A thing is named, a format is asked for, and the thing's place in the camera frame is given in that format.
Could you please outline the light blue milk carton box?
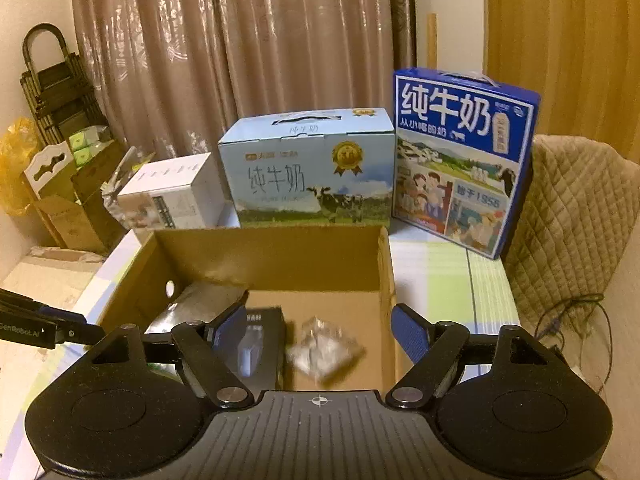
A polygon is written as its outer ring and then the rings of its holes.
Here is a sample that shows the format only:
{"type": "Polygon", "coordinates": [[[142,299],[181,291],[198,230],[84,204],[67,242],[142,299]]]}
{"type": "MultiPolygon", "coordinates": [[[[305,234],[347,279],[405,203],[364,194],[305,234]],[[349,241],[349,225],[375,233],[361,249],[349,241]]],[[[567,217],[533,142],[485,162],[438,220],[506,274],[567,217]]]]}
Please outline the light blue milk carton box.
{"type": "Polygon", "coordinates": [[[395,143],[386,110],[339,108],[242,118],[218,151],[241,226],[388,226],[395,143]]]}

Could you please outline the crumpled bag of clutter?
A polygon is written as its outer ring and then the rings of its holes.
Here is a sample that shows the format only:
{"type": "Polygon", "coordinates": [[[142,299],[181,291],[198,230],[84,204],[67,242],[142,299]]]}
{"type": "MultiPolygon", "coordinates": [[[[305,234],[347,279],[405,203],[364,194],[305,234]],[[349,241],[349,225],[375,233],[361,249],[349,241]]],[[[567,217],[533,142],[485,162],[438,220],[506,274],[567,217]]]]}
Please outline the crumpled bag of clutter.
{"type": "Polygon", "coordinates": [[[128,222],[122,206],[118,203],[117,196],[140,168],[148,164],[154,156],[154,153],[144,154],[140,148],[135,148],[134,146],[128,148],[128,151],[126,151],[124,157],[118,163],[111,177],[101,185],[101,194],[105,209],[124,228],[128,228],[128,222]]]}

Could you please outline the open brown cardboard box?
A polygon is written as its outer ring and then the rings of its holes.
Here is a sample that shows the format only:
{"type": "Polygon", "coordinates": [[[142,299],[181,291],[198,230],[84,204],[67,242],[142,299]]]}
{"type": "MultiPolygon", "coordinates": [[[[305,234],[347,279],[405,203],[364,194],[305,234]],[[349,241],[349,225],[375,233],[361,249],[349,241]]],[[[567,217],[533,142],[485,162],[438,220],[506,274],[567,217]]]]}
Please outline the open brown cardboard box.
{"type": "Polygon", "coordinates": [[[251,308],[279,307],[298,341],[311,318],[332,323],[363,346],[335,377],[337,390],[387,391],[397,378],[390,333],[395,282],[390,242],[377,226],[167,230],[152,234],[122,274],[98,317],[104,330],[141,328],[168,307],[167,283],[246,290],[251,308]]]}

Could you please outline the checked tablecloth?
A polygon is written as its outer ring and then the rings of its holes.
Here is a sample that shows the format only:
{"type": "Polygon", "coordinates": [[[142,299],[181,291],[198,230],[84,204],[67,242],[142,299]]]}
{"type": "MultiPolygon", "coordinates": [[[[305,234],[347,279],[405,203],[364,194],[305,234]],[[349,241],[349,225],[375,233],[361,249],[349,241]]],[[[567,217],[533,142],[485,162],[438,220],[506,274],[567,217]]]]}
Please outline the checked tablecloth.
{"type": "MultiPolygon", "coordinates": [[[[73,310],[94,322],[140,247],[139,235],[128,233],[86,287],[73,285],[70,276],[46,281],[36,259],[21,262],[4,286],[47,304],[70,297],[73,310]]],[[[494,334],[501,325],[518,322],[501,261],[468,252],[399,220],[390,227],[390,252],[399,301],[426,318],[457,321],[481,334],[494,334]]],[[[2,478],[39,477],[41,468],[24,435],[24,413],[29,402],[80,355],[77,344],[50,351],[9,342],[1,345],[2,478]]]]}

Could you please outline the black Flyco shaver box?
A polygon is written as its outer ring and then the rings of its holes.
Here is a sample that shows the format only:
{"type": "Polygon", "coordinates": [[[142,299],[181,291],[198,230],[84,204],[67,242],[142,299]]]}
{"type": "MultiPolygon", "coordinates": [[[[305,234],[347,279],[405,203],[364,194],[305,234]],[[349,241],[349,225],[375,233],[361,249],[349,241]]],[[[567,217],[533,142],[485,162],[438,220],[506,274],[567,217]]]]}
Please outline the black Flyco shaver box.
{"type": "Polygon", "coordinates": [[[245,309],[220,329],[213,349],[255,398],[282,390],[286,324],[280,307],[245,309]]]}

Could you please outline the clear plastic packet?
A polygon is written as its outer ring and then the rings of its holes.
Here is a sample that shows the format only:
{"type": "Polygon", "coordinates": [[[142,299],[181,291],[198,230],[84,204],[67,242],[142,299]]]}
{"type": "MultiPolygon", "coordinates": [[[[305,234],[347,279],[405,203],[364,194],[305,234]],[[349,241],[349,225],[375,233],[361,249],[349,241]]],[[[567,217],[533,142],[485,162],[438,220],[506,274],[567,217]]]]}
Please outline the clear plastic packet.
{"type": "Polygon", "coordinates": [[[335,324],[310,318],[299,341],[286,349],[286,359],[316,384],[327,385],[347,372],[366,353],[356,339],[335,324]]]}

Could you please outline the wooden door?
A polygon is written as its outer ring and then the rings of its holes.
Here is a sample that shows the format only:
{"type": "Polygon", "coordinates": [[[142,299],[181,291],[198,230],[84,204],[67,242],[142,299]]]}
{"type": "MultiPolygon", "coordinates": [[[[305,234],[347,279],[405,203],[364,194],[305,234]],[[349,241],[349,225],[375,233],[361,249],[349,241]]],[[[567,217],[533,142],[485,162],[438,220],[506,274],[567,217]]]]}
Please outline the wooden door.
{"type": "Polygon", "coordinates": [[[536,130],[639,158],[639,0],[485,0],[485,72],[540,95],[536,130]]]}

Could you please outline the yellow plastic bag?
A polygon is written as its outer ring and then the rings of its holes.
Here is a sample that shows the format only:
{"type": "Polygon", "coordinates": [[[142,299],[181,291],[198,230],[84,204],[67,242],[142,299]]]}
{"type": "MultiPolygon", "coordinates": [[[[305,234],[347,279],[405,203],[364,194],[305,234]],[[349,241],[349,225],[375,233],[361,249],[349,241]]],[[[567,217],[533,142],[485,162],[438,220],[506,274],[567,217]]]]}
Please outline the yellow plastic bag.
{"type": "Polygon", "coordinates": [[[42,149],[35,124],[20,117],[1,135],[0,143],[0,203],[11,217],[27,214],[30,200],[22,182],[23,171],[42,149]]]}

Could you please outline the white appliance box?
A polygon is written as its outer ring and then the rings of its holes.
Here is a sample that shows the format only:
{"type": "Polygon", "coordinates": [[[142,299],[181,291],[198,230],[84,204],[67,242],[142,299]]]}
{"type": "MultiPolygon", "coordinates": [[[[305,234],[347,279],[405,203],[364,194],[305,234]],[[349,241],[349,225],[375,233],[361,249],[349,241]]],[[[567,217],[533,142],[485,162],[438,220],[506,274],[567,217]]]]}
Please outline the white appliance box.
{"type": "Polygon", "coordinates": [[[214,228],[225,202],[210,153],[148,162],[117,194],[130,229],[214,228]]]}

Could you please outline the quilted beige chair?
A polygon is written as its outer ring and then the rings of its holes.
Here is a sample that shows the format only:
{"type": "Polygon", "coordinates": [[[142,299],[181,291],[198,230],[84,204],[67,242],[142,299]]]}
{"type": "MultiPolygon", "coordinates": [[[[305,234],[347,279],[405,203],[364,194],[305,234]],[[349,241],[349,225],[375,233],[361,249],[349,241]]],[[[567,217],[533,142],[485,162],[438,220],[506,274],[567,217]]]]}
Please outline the quilted beige chair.
{"type": "Polygon", "coordinates": [[[639,165],[608,144],[544,136],[503,260],[521,323],[563,299],[604,292],[639,214],[639,165]]]}

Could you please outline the dark blue milk carton box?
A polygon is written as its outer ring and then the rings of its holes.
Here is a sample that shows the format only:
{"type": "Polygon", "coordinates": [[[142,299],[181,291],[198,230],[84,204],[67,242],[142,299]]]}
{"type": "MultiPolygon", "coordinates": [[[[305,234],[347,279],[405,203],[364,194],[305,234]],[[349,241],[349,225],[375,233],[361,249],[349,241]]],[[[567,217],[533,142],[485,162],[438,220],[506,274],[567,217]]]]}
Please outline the dark blue milk carton box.
{"type": "Polygon", "coordinates": [[[395,73],[393,96],[394,217],[498,258],[529,165],[539,94],[415,67],[395,73]]]}

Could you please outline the brown curtain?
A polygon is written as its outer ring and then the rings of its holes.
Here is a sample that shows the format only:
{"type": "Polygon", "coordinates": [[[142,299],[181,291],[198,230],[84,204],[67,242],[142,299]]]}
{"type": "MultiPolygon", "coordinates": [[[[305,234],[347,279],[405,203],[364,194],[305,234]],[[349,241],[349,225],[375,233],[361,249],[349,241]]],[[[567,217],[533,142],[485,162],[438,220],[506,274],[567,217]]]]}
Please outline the brown curtain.
{"type": "Polygon", "coordinates": [[[160,157],[211,152],[240,118],[392,105],[416,60],[414,0],[72,0],[114,133],[160,157]]]}

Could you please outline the green tissue packs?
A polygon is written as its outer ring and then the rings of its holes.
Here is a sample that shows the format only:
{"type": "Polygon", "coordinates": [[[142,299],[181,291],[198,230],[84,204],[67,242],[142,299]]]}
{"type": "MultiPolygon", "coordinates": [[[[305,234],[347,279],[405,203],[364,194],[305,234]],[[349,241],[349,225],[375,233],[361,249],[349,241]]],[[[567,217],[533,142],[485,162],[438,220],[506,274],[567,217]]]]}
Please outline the green tissue packs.
{"type": "Polygon", "coordinates": [[[104,125],[94,125],[78,130],[67,140],[77,167],[86,166],[112,141],[111,130],[104,125]]]}

